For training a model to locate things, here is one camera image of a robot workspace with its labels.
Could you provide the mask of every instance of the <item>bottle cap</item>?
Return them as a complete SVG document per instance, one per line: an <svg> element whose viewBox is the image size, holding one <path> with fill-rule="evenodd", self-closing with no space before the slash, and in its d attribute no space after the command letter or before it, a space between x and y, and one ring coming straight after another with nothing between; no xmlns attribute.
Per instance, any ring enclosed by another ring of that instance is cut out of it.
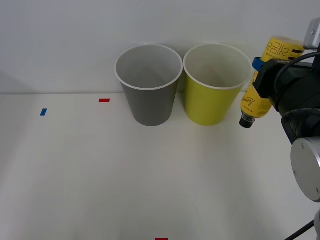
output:
<svg viewBox="0 0 320 240"><path fill-rule="evenodd" d="M248 120L245 120L243 117L240 119L240 122L239 124L246 128L246 129L249 129L251 128L251 126L254 124L254 121L248 121Z"/></svg>

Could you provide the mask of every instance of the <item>tape marker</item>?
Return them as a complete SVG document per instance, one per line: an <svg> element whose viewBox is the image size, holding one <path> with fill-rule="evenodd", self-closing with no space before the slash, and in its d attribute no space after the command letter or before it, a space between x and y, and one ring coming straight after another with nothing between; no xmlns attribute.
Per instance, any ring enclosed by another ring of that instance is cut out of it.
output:
<svg viewBox="0 0 320 240"><path fill-rule="evenodd" d="M47 108L42 109L40 116L45 116L47 113Z"/></svg>
<svg viewBox="0 0 320 240"><path fill-rule="evenodd" d="M99 103L109 103L110 102L110 98L100 98L99 99Z"/></svg>

